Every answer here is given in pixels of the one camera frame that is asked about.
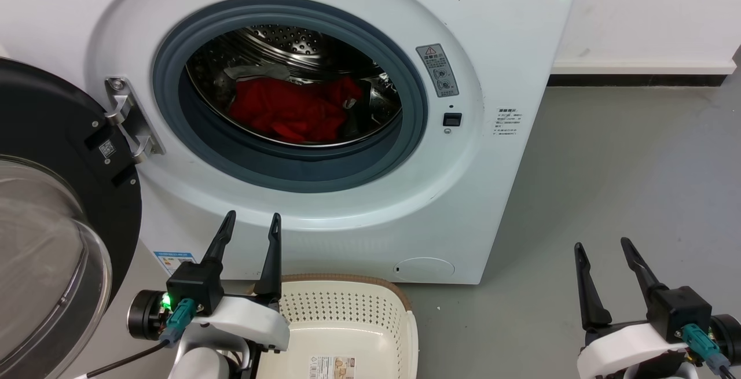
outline green led light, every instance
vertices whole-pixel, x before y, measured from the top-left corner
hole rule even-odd
[[[167,294],[167,292],[162,295],[162,303],[160,305],[162,305],[162,308],[167,308],[170,311],[173,310],[173,307],[170,304],[170,295]]]

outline washing machine door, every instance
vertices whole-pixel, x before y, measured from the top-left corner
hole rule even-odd
[[[129,145],[58,76],[0,59],[0,378],[57,377],[137,247]]]

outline teal connector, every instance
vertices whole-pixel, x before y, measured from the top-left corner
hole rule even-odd
[[[731,367],[728,358],[720,352],[720,347],[697,324],[687,324],[682,327],[682,340],[689,346],[690,350],[693,350],[705,361],[707,367],[714,374],[722,376],[723,367],[726,372]]]
[[[185,328],[196,316],[197,308],[196,301],[190,298],[180,300],[175,311],[167,318],[167,327],[159,335],[159,341],[167,340],[169,342],[167,347],[175,347],[175,344],[185,332]]]

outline screw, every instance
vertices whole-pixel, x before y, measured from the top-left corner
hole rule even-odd
[[[114,79],[111,81],[111,87],[113,87],[114,90],[120,90],[124,88],[124,82],[121,81],[121,79]]]

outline beige basket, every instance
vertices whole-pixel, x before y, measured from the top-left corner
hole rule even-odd
[[[416,321],[404,293],[373,277],[283,277],[288,352],[264,353],[258,379],[415,379]]]

